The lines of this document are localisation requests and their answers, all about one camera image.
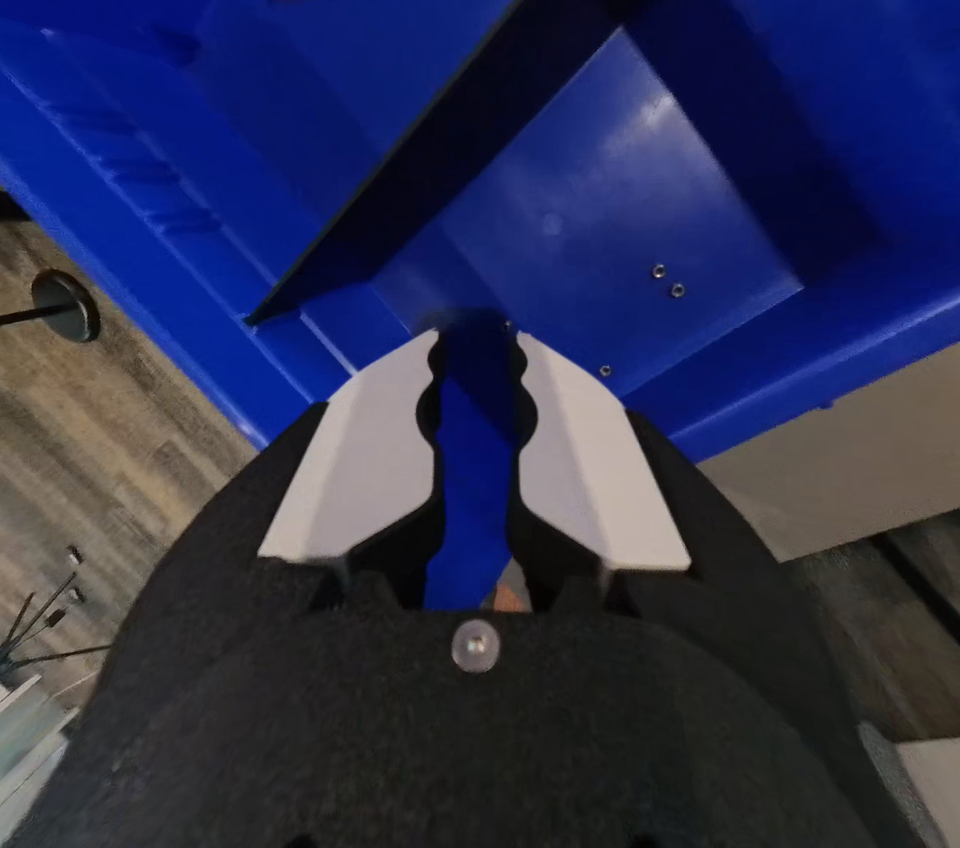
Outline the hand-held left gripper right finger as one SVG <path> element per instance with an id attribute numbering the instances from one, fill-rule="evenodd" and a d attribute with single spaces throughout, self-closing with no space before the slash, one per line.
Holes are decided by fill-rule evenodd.
<path id="1" fill-rule="evenodd" d="M 519 332 L 521 511 L 612 571 L 682 573 L 692 565 L 620 400 L 564 355 Z"/>

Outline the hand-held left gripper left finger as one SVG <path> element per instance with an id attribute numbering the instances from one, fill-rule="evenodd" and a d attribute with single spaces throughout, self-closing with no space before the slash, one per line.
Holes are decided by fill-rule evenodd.
<path id="1" fill-rule="evenodd" d="M 342 385 L 258 556 L 344 574 L 424 571 L 445 540 L 444 380 L 444 343 L 431 328 Z"/>

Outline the blue plastic bin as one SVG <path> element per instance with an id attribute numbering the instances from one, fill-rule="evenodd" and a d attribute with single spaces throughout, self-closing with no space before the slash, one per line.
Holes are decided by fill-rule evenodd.
<path id="1" fill-rule="evenodd" d="M 2 0 L 2 184 L 258 448 L 470 310 L 695 461 L 958 341 L 958 0 L 649 0 L 374 278 L 248 326 L 512 1 Z"/>

